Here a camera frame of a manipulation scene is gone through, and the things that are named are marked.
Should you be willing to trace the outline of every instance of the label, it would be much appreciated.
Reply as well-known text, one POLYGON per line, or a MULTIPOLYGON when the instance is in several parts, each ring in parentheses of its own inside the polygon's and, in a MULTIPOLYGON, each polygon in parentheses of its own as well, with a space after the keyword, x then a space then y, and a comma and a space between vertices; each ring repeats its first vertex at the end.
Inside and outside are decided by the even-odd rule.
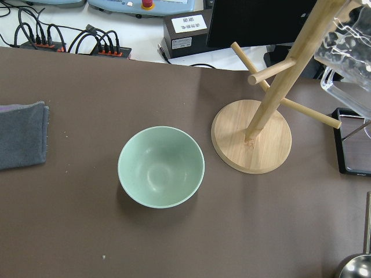
POLYGON ((162 2, 174 2, 174 3, 182 3, 186 4, 188 0, 161 0, 162 2))
POLYGON ((172 23, 175 33, 184 33, 207 29, 206 23, 201 14, 172 19, 172 23))
POLYGON ((192 37, 172 40, 172 49, 189 47, 192 45, 192 37))

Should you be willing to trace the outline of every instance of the round wooden base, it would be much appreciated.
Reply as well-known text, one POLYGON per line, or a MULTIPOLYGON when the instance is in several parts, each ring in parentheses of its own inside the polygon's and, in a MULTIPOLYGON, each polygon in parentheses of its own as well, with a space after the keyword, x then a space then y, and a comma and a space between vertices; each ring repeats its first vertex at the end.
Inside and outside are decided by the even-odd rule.
POLYGON ((245 142, 245 130, 260 101, 239 100, 215 116, 211 136, 218 155, 244 173, 263 174, 278 168, 291 149, 291 132, 285 118, 276 111, 260 134, 245 142))

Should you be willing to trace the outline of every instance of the computer monitor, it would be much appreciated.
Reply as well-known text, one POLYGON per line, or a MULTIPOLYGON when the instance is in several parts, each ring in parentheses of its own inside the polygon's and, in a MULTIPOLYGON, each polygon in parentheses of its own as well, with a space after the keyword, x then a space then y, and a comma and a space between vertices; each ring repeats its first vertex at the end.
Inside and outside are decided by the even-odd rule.
POLYGON ((241 47, 293 43, 315 3, 316 0, 215 0, 207 46, 230 47, 233 42, 241 47))

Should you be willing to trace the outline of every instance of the red button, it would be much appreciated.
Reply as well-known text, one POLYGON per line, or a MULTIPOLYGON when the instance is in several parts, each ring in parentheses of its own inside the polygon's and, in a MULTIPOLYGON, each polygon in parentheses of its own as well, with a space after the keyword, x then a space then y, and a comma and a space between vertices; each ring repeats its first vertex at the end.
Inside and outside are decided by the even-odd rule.
POLYGON ((153 5, 153 0, 141 0, 143 7, 150 8, 153 5))

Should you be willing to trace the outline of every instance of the folded towel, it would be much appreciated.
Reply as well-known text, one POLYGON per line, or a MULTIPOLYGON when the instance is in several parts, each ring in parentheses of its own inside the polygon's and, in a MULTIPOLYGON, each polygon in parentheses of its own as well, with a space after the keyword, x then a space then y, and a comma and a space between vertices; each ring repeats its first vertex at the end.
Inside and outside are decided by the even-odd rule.
POLYGON ((44 163, 49 107, 0 105, 0 170, 44 163))

